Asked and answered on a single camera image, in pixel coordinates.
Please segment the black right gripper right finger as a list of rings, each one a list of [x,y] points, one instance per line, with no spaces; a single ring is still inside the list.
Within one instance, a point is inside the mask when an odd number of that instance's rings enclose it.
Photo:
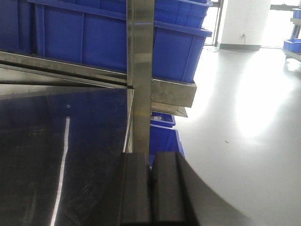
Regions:
[[[198,226],[183,189],[176,152],[158,152],[152,179],[152,221],[154,226]]]

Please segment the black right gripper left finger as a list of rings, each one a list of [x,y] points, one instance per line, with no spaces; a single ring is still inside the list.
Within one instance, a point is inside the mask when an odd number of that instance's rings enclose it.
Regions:
[[[127,153],[125,157],[120,224],[148,226],[151,223],[148,158],[145,153]]]

